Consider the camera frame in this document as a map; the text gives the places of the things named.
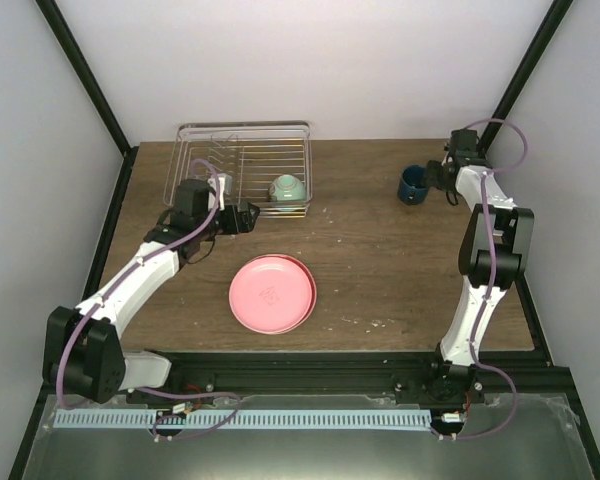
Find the dark blue mug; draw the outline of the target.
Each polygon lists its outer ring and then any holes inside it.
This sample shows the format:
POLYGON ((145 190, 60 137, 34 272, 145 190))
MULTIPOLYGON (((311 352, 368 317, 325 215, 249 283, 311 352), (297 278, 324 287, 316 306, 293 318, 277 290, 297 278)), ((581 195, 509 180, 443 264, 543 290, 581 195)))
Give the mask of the dark blue mug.
POLYGON ((397 197, 403 204, 413 206, 425 201, 429 191, 425 173, 426 169, 420 165, 411 165, 403 170, 397 189, 397 197))

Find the green floral bowl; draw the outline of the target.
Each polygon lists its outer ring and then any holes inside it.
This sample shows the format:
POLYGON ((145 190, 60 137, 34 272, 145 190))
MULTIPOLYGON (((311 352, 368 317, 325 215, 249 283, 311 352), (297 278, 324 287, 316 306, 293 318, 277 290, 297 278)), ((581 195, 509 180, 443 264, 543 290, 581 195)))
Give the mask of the green floral bowl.
POLYGON ((272 203, 300 205, 307 198, 306 187, 294 175, 280 175, 270 184, 268 197, 272 203))

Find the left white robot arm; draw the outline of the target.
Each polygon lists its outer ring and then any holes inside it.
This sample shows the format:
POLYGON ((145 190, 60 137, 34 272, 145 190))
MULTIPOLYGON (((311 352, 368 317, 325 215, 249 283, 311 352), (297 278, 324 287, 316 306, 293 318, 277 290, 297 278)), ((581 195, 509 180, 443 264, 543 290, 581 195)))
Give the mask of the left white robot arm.
POLYGON ((148 351, 126 352, 121 338, 140 308, 190 263, 202 243, 254 229, 259 207, 230 202, 226 180, 220 174, 181 181, 173 205, 160 214, 131 260, 77 306, 50 314, 43 378, 57 395, 105 403, 120 391, 149 388, 164 404, 183 395, 185 381, 171 370, 170 360, 148 351))

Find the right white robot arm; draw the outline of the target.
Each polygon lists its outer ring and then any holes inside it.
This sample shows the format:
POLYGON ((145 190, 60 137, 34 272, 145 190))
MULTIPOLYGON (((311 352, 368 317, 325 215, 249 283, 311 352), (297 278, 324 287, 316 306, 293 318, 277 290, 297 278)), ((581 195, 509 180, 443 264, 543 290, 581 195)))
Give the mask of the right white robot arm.
POLYGON ((464 199, 471 210, 458 254, 462 293, 439 346, 450 365, 479 365, 490 319, 526 269, 535 217, 500 187, 495 175, 503 171, 491 167, 472 124, 454 130, 444 159, 425 167, 425 186, 445 192, 449 200, 464 199))

